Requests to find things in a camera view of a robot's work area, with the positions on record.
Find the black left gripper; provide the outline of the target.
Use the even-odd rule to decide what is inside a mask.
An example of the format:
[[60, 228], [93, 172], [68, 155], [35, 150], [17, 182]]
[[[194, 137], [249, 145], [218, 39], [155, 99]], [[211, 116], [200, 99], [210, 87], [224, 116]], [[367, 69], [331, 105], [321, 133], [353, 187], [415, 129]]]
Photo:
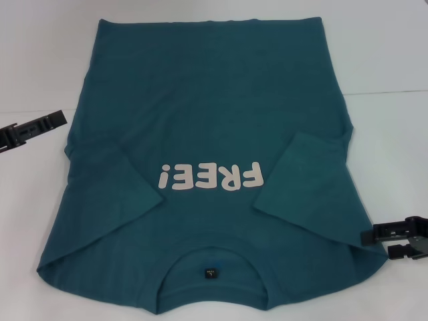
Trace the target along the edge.
[[1, 152], [26, 144], [24, 138], [34, 138], [67, 123], [64, 113], [58, 110], [21, 125], [14, 123], [3, 127], [1, 129]]

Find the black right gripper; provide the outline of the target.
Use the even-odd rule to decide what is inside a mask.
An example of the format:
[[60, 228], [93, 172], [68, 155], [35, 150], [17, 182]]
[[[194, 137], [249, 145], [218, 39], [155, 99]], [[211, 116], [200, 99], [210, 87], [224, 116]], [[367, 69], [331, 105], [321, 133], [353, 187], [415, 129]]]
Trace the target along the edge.
[[372, 229], [360, 234], [362, 246], [379, 242], [407, 239], [409, 244], [388, 246], [389, 259], [422, 259], [427, 257], [427, 219], [413, 216], [404, 221], [374, 224]]

